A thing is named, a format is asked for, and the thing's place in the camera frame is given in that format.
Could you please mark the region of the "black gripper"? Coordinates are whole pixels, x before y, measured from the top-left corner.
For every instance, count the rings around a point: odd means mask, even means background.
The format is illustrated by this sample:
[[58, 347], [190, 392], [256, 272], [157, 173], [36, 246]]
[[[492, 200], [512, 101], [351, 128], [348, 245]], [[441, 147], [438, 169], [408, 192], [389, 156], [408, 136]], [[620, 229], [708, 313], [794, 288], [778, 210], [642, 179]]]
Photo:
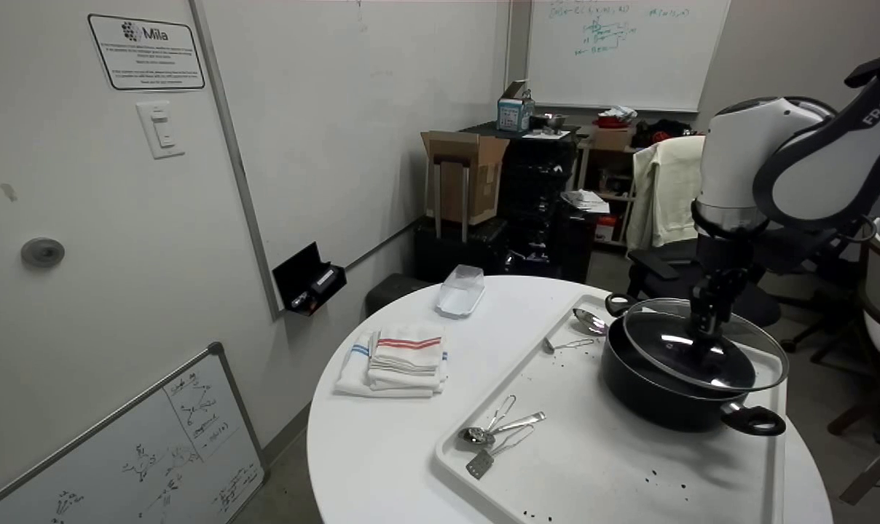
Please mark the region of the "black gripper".
[[738, 368], [746, 364], [743, 350], [753, 347], [760, 331], [760, 326], [743, 313], [743, 306], [754, 303], [754, 280], [760, 275], [760, 265], [753, 253], [757, 226], [721, 223], [700, 200], [690, 203], [690, 214], [703, 233], [703, 272], [689, 290], [690, 358], [703, 368]]

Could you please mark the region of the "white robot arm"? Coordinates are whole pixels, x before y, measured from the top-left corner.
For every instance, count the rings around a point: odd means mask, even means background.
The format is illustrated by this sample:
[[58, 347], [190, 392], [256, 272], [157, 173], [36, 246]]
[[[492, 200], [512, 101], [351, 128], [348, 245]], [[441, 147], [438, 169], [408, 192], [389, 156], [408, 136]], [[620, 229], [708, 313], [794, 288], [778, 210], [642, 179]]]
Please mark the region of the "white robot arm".
[[708, 121], [690, 203], [712, 246], [712, 265], [690, 288], [700, 335], [718, 335], [763, 271], [818, 268], [878, 217], [880, 58], [845, 83], [856, 95], [840, 109], [811, 95], [760, 95]]

